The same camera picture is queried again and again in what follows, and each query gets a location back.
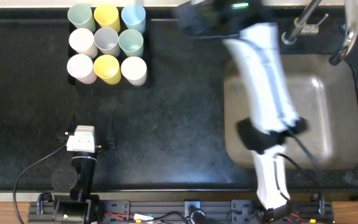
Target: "green light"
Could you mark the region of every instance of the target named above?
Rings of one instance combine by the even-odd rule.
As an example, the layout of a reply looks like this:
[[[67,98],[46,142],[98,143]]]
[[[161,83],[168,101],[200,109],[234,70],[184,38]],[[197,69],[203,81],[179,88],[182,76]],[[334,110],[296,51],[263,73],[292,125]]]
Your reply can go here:
[[[232,9],[244,9],[248,6],[249,4],[247,2],[235,3],[231,5]]]

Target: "cup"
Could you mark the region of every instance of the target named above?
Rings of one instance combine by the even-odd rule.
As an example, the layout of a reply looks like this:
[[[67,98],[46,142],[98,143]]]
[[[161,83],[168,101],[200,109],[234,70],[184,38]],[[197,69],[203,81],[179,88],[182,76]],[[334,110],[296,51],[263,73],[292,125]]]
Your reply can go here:
[[[94,44],[93,34],[90,30],[79,28],[74,30],[68,38],[70,47],[79,54],[85,54],[94,58],[98,54],[98,48]]]
[[[107,84],[114,85],[121,80],[118,60],[111,55],[98,57],[93,64],[93,70]]]
[[[75,4],[68,10],[67,17],[77,28],[85,28],[91,32],[96,30],[92,10],[87,4]]]
[[[83,54],[74,55],[68,60],[67,71],[84,84],[91,84],[97,78],[93,71],[92,60]]]
[[[128,29],[134,29],[141,34],[146,30],[146,10],[140,4],[130,4],[124,7],[121,18]]]
[[[119,24],[118,9],[114,4],[103,4],[94,10],[94,19],[101,27],[110,27],[119,32],[121,26]]]
[[[129,57],[121,65],[122,75],[135,86],[143,85],[147,78],[147,65],[140,57]]]
[[[143,55],[143,36],[137,30],[124,30],[118,38],[118,44],[128,57]]]
[[[117,57],[120,53],[118,34],[112,28],[105,27],[96,31],[94,34],[94,44],[103,54]]]

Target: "wooden floor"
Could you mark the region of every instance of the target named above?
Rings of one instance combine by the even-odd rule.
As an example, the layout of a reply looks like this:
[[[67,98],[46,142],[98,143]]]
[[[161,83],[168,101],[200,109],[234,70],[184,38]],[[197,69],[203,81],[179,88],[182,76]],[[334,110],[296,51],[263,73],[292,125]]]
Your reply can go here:
[[[334,202],[335,224],[358,224],[358,202]],[[28,202],[18,203],[23,221],[27,221]],[[0,202],[0,223],[17,224],[12,202]]]

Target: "sink basin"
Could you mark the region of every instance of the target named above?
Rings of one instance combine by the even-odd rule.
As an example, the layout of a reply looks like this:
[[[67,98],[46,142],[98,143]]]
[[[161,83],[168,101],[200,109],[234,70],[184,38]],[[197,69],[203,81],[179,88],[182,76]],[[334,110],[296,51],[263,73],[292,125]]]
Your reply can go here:
[[[329,55],[282,55],[288,91],[309,129],[298,137],[323,169],[350,169],[358,164],[358,102],[352,68],[328,63]],[[249,117],[247,93],[234,62],[224,77],[224,129],[230,158],[254,167],[251,153],[236,130],[238,121]],[[306,154],[287,139],[287,155],[302,168],[312,168]]]

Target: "black tray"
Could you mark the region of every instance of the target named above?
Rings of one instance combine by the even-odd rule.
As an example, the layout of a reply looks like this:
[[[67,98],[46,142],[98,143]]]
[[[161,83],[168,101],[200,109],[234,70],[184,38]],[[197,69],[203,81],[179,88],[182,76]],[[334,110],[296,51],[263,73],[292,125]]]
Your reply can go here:
[[[119,20],[120,20],[120,25],[121,25],[121,29],[118,32],[118,35],[120,35],[124,30],[127,30],[127,27],[125,25],[125,22],[121,18],[122,9],[119,9],[118,11],[119,11]],[[99,77],[92,84],[84,84],[84,83],[78,81],[76,78],[72,77],[69,73],[67,73],[67,80],[68,80],[69,84],[77,86],[78,88],[115,89],[115,90],[145,89],[145,88],[150,87],[151,83],[152,83],[152,77],[151,77],[151,72],[150,72],[151,71],[151,66],[150,66],[150,64],[151,64],[151,62],[150,62],[151,61],[151,53],[150,53],[150,42],[149,42],[150,20],[148,18],[149,17],[147,15],[147,11],[146,11],[146,30],[143,33],[144,49],[143,49],[142,59],[144,60],[144,62],[146,63],[146,66],[147,66],[147,74],[146,74],[147,78],[146,78],[146,82],[143,85],[134,86],[123,75],[121,75],[120,82],[115,84],[115,85],[109,85]],[[95,21],[95,24],[96,24],[96,30],[95,30],[95,32],[96,32],[101,27],[98,24],[98,22],[96,22],[96,21]],[[69,32],[72,33],[75,29],[76,29],[76,27],[72,23],[70,23],[70,26],[68,28]],[[74,56],[76,54],[77,54],[77,52],[75,50],[73,50],[69,45],[68,46],[68,59],[70,59],[72,56]],[[99,56],[102,56],[102,55],[103,55],[103,53],[98,49],[98,54],[97,54],[97,56],[95,58],[92,59],[92,61],[94,62]],[[117,60],[119,62],[119,66],[121,67],[122,62],[127,58],[127,55],[121,49],[120,54],[116,58],[117,58]]]

